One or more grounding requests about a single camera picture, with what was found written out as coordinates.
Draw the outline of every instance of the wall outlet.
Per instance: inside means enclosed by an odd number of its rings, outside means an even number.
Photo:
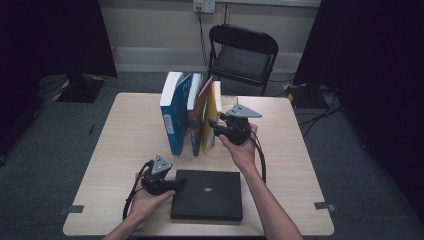
[[[215,1],[193,0],[193,12],[215,13]]]

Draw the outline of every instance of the wall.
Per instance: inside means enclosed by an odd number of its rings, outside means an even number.
[[[100,4],[118,71],[204,69],[199,19],[191,0],[101,0]],[[217,2],[214,14],[201,16],[206,51],[212,26],[235,24],[273,36],[280,47],[275,71],[295,71],[316,12],[316,7]]]

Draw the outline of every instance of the light wood tabletop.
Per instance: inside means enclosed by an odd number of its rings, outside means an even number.
[[[238,171],[219,139],[207,154],[192,154],[190,137],[183,152],[173,156],[160,107],[160,94],[118,94],[73,205],[82,213],[69,213],[63,227],[68,236],[108,234],[122,220],[125,199],[140,168],[160,154],[177,169]],[[262,114],[249,119],[258,125],[257,136],[265,155],[267,185],[304,236],[328,236],[334,226],[290,102],[285,98],[238,97],[239,104]],[[260,171],[259,155],[256,156]],[[261,222],[244,177],[241,175],[243,220],[240,223],[172,220],[172,200],[160,205],[134,235],[145,236],[263,236]]]

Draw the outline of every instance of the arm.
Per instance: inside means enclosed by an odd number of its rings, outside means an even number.
[[[256,134],[258,127],[251,124],[251,129]],[[224,135],[220,135],[219,139],[230,151],[234,163],[246,179],[255,201],[266,239],[303,239],[290,216],[262,181],[255,165],[255,145],[250,140],[247,140],[242,145],[236,146]]]
[[[141,182],[136,189],[141,189]],[[127,239],[137,227],[153,213],[157,206],[175,194],[171,190],[159,196],[153,196],[145,190],[138,191],[133,198],[128,217],[124,219],[112,232],[105,236],[104,240]]]

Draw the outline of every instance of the folding chair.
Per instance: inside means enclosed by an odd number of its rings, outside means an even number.
[[[209,31],[211,52],[208,78],[212,75],[254,86],[264,95],[278,54],[277,42],[268,34],[223,24]],[[219,54],[215,44],[222,44]]]

